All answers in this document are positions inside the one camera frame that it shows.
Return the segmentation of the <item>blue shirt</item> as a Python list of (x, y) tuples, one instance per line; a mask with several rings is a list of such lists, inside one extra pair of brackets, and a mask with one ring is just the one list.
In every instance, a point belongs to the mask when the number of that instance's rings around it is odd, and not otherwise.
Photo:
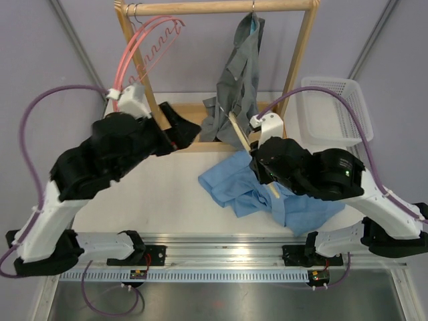
[(295, 236), (301, 236), (319, 229), (345, 208), (339, 201), (298, 196), (275, 183), (280, 193), (277, 198), (269, 187), (258, 182), (249, 167), (250, 161), (250, 155), (241, 150), (198, 177), (199, 184), (214, 202), (220, 207), (231, 207), (238, 218), (265, 211), (277, 224), (289, 228)]

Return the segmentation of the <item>cream wooden hanger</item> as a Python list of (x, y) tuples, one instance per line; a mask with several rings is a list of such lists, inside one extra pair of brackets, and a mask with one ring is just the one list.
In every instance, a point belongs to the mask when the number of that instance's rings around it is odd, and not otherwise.
[[(251, 147), (250, 147), (250, 143), (248, 141), (248, 138), (246, 137), (244, 131), (242, 131), (242, 129), (240, 128), (236, 117), (234, 115), (234, 113), (229, 112), (227, 114), (227, 118), (229, 119), (239, 141), (241, 142), (243, 148), (247, 151), (247, 153), (249, 154), (251, 151)], [(280, 198), (280, 194), (278, 192), (278, 190), (276, 189), (275, 185), (273, 183), (269, 183), (267, 184), (267, 187), (269, 188), (269, 190), (272, 192), (273, 196), (277, 199)]]

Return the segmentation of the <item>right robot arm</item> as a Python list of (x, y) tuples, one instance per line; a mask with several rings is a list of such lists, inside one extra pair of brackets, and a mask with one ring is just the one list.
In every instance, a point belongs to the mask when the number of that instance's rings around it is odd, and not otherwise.
[(250, 144), (250, 169), (261, 184), (278, 183), (297, 196), (343, 203), (363, 214), (331, 232), (313, 231), (304, 245), (285, 248), (284, 263), (312, 267), (343, 253), (367, 249), (386, 258), (427, 253), (427, 204), (408, 203), (376, 183), (353, 154), (339, 148), (311, 153), (291, 138)]

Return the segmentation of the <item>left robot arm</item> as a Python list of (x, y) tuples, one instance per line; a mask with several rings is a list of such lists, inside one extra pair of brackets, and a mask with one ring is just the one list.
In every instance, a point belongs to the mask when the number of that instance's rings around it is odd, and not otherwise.
[(170, 123), (163, 130), (148, 116), (113, 112), (92, 124), (91, 136), (63, 152), (54, 163), (43, 205), (28, 225), (29, 233), (6, 234), (17, 250), (16, 278), (55, 276), (84, 261), (105, 261), (110, 266), (136, 266), (146, 246), (137, 231), (92, 235), (76, 233), (70, 223), (100, 191), (110, 188), (148, 157), (164, 156), (188, 148), (201, 131), (168, 102), (160, 109)]

